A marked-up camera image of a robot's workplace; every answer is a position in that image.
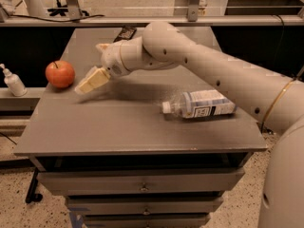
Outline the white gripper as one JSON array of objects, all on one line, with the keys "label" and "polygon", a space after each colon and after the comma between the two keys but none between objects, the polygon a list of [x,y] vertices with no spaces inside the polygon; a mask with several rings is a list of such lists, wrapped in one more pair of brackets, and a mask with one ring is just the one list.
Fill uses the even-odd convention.
[{"label": "white gripper", "polygon": [[101,65],[103,67],[93,67],[75,87],[75,92],[79,95],[106,84],[110,75],[112,77],[124,76],[124,66],[120,56],[120,43],[97,44],[95,48],[102,54]]}]

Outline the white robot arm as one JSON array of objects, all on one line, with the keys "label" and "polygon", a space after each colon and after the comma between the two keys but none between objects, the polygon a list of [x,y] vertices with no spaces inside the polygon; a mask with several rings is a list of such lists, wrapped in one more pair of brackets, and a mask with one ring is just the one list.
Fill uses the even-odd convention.
[{"label": "white robot arm", "polygon": [[199,45],[166,22],[142,36],[99,44],[100,67],[76,86],[86,94],[138,69],[182,65],[280,135],[266,173],[258,228],[304,228],[304,83]]}]

